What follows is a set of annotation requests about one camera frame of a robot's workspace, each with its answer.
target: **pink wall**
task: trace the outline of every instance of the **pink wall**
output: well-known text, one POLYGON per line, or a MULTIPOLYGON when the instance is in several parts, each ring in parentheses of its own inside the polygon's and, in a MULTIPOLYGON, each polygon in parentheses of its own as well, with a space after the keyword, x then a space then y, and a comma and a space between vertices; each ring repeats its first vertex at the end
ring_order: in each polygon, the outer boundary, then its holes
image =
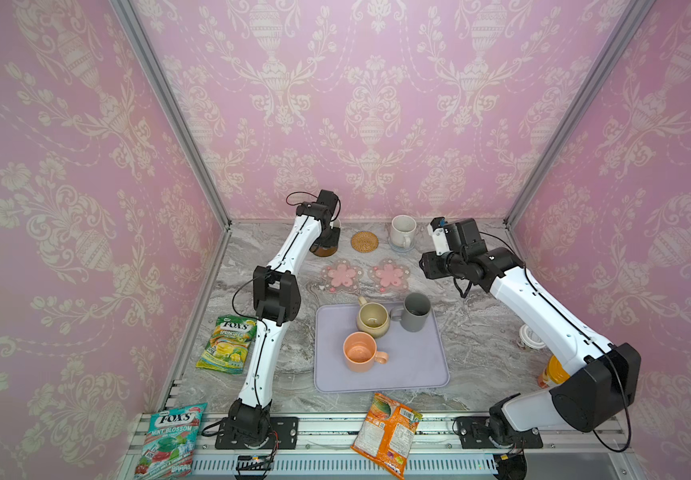
POLYGON ((386 218, 504 216, 627 0, 134 4, 232 218, 386 218))
POLYGON ((218 239, 107 2, 0 2, 0 478, 114 478, 218 239))
POLYGON ((691 2, 655 3, 516 230, 557 298, 641 352, 650 478, 691 478, 691 2))

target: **pink flower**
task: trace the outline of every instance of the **pink flower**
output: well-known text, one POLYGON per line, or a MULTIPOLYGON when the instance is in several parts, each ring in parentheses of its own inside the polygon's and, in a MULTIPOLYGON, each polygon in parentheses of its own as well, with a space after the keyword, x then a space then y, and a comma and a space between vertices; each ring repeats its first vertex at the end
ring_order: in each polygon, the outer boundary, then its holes
POLYGON ((383 270, 375 271, 375 275, 380 279, 381 286, 401 286, 401 277, 404 276, 404 271, 400 268, 394 268, 391 264, 387 264, 383 267, 383 270))
POLYGON ((332 286, 351 286, 356 277, 356 269, 346 264, 339 264, 337 268, 330 269, 327 276, 332 279, 330 282, 332 286))

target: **snack package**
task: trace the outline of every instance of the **snack package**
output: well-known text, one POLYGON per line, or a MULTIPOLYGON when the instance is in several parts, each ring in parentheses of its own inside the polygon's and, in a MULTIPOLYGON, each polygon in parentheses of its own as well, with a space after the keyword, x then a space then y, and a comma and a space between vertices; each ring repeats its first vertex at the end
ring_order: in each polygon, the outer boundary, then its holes
POLYGON ((206 403, 171 408, 151 416, 135 480, 184 477, 191 472, 198 424, 206 403))
POLYGON ((249 344, 257 332, 257 322, 243 316, 225 315, 217 319, 212 338, 196 362, 199 369, 241 373, 247 360, 249 344))
POLYGON ((422 418, 408 406, 375 393, 351 449, 404 480, 409 448, 422 418))

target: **lavender tray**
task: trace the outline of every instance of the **lavender tray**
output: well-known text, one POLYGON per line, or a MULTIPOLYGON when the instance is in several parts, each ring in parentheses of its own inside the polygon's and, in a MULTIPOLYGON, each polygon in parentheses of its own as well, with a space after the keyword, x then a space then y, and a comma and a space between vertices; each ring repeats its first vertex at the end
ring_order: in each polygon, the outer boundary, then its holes
MULTIPOLYGON (((381 302, 385 308, 401 302, 381 302)), ((423 330, 408 332, 398 321, 377 339, 378 350, 389 354, 385 364, 375 363, 366 373, 354 373, 345 365, 343 342, 357 332, 358 303, 324 305, 316 312, 313 382, 324 393, 373 392, 376 390, 427 389, 445 386, 449 370, 441 345, 434 311, 423 330)))

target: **orange mug handle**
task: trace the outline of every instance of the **orange mug handle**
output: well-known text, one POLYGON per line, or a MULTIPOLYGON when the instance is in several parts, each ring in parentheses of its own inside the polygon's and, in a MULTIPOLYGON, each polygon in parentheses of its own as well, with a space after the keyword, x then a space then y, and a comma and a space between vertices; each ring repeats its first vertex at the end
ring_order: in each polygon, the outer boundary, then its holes
POLYGON ((375 352, 375 361, 377 363, 386 363, 389 360, 389 354, 386 352, 375 352))

